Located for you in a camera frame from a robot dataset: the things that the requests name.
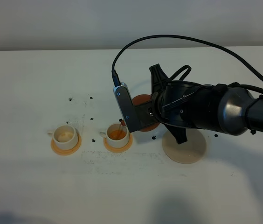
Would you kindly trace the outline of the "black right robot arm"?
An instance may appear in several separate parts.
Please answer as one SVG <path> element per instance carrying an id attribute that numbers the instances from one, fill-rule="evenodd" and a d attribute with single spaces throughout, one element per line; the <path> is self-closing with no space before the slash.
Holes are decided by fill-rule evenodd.
<path id="1" fill-rule="evenodd" d="M 204 129 L 241 135 L 263 132 L 263 89 L 231 83 L 198 84 L 185 81 L 191 67 L 185 65 L 168 77 L 160 65 L 149 68 L 152 110 L 155 118 L 178 144 L 187 141 L 186 129 Z"/>

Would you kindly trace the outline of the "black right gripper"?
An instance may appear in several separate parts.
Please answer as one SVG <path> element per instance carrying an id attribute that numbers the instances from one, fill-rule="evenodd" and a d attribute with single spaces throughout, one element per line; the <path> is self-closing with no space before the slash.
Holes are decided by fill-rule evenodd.
<path id="1" fill-rule="evenodd" d="M 169 77 L 164 73 L 159 64 L 153 65 L 149 68 L 151 73 L 151 84 L 152 84 L 152 113 L 160 123 L 163 123 L 168 131 L 176 139 L 177 144 L 182 144 L 187 142 L 186 122 L 177 122 L 177 123 L 168 123 L 168 118 L 162 117 L 162 106 L 163 106 L 163 97 L 165 94 L 164 90 L 166 84 L 169 81 Z"/>

